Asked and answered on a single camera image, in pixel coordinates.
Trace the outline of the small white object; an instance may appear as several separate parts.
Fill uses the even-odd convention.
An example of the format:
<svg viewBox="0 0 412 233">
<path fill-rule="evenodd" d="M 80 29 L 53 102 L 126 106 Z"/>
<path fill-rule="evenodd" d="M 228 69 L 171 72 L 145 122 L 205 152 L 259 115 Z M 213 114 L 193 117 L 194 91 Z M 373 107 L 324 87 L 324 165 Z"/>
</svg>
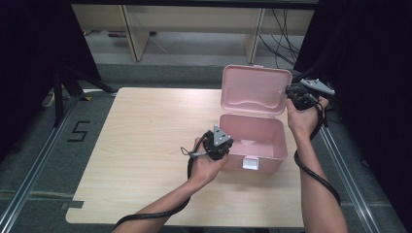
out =
<svg viewBox="0 0 412 233">
<path fill-rule="evenodd" d="M 55 93 L 54 92 L 50 92 L 47 97 L 45 98 L 45 100 L 42 103 L 42 107 L 43 108 L 48 108 L 50 106 L 52 106 L 54 104 L 55 101 Z"/>
</svg>

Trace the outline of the light wooden desk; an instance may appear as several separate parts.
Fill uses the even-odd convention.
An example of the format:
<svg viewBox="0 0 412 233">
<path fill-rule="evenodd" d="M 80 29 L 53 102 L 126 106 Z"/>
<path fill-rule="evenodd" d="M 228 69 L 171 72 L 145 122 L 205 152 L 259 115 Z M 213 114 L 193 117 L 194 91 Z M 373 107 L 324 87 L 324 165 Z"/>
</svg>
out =
<svg viewBox="0 0 412 233">
<path fill-rule="evenodd" d="M 304 36 L 314 12 L 276 8 L 219 8 L 73 4 L 85 31 L 123 31 L 131 56 L 142 59 L 152 32 L 231 33 L 243 36 L 246 60 L 255 61 L 263 34 Z"/>
</svg>

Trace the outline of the aluminium floor rail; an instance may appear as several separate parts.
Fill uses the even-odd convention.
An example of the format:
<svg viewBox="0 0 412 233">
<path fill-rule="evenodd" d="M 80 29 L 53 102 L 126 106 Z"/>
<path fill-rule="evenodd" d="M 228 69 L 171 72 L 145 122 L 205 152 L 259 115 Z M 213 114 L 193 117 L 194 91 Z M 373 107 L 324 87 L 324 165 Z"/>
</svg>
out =
<svg viewBox="0 0 412 233">
<path fill-rule="evenodd" d="M 36 159 L 31 165 L 28 173 L 24 177 L 18 190 L 14 192 L 13 199 L 7 206 L 7 209 L 0 216 L 0 233 L 9 233 L 21 212 L 30 191 L 39 179 L 44 167 L 51 157 L 52 150 L 55 148 L 57 141 L 62 134 L 69 116 L 80 101 L 80 96 L 71 97 L 63 111 L 63 117 L 60 122 L 52 129 L 48 139 L 38 153 Z"/>
<path fill-rule="evenodd" d="M 383 233 L 373 213 L 373 199 L 379 198 L 370 169 L 353 142 L 341 115 L 326 108 L 325 122 L 314 138 L 315 151 L 328 182 L 340 197 L 340 207 L 350 233 Z"/>
</svg>

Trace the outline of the person's left hand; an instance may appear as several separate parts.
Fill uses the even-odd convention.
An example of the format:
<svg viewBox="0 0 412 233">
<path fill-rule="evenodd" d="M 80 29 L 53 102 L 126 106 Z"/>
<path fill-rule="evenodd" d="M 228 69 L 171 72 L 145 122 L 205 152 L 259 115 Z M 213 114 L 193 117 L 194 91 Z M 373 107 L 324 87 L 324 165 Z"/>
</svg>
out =
<svg viewBox="0 0 412 233">
<path fill-rule="evenodd" d="M 193 161 L 189 185 L 192 189 L 199 190 L 212 182 L 227 162 L 227 156 L 213 160 L 208 155 L 200 155 Z"/>
</svg>

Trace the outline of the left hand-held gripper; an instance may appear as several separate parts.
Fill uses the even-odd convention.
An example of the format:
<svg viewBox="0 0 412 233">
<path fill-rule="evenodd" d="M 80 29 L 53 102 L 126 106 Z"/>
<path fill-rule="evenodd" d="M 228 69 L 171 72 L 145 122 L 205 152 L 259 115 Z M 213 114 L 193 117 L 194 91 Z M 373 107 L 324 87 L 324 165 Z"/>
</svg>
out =
<svg viewBox="0 0 412 233">
<path fill-rule="evenodd" d="M 192 150 L 181 148 L 181 152 L 192 159 L 207 155 L 212 160 L 220 160 L 229 153 L 233 143 L 231 136 L 215 125 L 213 130 L 208 130 L 200 137 Z"/>
</svg>

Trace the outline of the person's right hand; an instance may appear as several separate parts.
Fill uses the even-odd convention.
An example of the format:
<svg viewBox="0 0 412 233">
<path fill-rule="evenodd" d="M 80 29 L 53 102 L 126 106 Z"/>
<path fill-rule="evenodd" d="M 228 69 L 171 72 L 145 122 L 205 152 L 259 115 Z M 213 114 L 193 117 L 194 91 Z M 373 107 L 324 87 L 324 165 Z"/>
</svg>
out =
<svg viewBox="0 0 412 233">
<path fill-rule="evenodd" d="M 318 122 L 318 111 L 325 113 L 325 108 L 328 105 L 328 100 L 324 97 L 318 99 L 318 105 L 309 109 L 298 110 L 291 99 L 286 100 L 288 110 L 288 125 L 296 140 L 310 140 L 312 133 L 315 131 Z"/>
</svg>

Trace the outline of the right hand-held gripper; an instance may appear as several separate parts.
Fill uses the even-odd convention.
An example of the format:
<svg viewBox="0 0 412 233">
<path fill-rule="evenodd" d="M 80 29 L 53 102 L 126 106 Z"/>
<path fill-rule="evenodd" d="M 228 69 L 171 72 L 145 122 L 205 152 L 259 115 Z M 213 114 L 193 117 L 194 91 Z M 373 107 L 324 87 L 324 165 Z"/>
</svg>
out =
<svg viewBox="0 0 412 233">
<path fill-rule="evenodd" d="M 319 79 L 301 80 L 289 85 L 286 94 L 292 100 L 295 108 L 303 111 L 315 106 L 319 102 L 320 96 L 334 95 L 335 90 Z"/>
</svg>

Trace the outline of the pink storage box white handle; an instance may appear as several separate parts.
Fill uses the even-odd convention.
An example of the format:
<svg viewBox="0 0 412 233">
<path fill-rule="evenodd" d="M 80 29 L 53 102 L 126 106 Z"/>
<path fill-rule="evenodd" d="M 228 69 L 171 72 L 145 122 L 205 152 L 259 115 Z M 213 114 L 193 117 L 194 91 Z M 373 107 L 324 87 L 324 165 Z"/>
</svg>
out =
<svg viewBox="0 0 412 233">
<path fill-rule="evenodd" d="M 228 65 L 223 69 L 219 127 L 233 140 L 227 170 L 273 174 L 288 156 L 284 123 L 287 70 Z"/>
</svg>

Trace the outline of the grey tape strip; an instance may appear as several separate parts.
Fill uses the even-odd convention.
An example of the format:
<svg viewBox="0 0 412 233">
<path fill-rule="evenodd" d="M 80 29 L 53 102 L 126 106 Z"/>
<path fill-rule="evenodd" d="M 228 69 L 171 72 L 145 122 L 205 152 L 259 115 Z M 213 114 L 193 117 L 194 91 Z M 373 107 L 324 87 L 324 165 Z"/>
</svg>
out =
<svg viewBox="0 0 412 233">
<path fill-rule="evenodd" d="M 84 201 L 69 201 L 64 202 L 61 205 L 61 210 L 68 210 L 70 208 L 81 209 L 84 205 Z"/>
</svg>

